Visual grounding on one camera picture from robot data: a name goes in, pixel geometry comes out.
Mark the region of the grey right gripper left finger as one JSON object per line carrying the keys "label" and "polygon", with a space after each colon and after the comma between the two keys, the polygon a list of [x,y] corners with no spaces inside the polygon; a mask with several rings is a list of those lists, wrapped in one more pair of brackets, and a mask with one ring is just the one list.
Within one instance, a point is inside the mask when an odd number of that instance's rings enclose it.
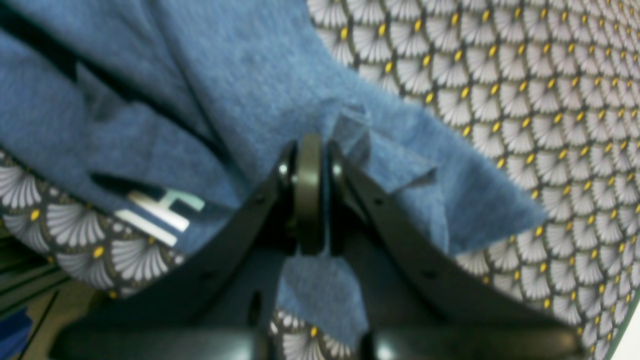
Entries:
{"label": "grey right gripper left finger", "polygon": [[322,138],[285,146],[274,169],[197,254],[137,294],[64,328],[51,360],[276,360],[281,269],[323,251]]}

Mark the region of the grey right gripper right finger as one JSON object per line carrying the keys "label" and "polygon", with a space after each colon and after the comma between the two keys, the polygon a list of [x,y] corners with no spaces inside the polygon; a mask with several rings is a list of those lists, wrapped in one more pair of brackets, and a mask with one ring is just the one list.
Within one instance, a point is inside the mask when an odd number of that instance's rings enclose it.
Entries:
{"label": "grey right gripper right finger", "polygon": [[583,360],[576,331],[461,269],[374,180],[327,146],[331,253],[352,268],[362,360]]}

